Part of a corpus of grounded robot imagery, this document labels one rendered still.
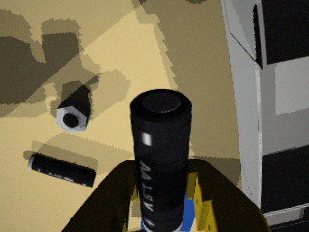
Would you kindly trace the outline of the grey hex nut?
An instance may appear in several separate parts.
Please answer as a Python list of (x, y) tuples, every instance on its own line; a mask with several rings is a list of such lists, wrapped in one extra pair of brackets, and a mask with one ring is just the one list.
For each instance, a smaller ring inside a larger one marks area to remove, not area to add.
[(62, 101), (57, 108), (56, 124), (68, 133), (85, 131), (91, 108), (79, 98)]

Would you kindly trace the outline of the grey bin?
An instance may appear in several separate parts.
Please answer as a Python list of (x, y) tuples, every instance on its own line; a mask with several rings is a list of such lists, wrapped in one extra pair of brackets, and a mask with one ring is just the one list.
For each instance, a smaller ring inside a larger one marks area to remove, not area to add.
[(309, 0), (220, 1), (242, 192), (272, 232), (309, 232)]

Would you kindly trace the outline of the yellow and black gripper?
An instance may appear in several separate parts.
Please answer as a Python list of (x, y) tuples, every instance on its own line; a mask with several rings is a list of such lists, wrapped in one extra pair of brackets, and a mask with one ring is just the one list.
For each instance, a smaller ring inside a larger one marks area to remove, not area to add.
[[(199, 232), (272, 232), (260, 210), (202, 159), (188, 159), (186, 198), (194, 199)], [(127, 232), (130, 202), (138, 200), (135, 160), (118, 164), (61, 232)]]

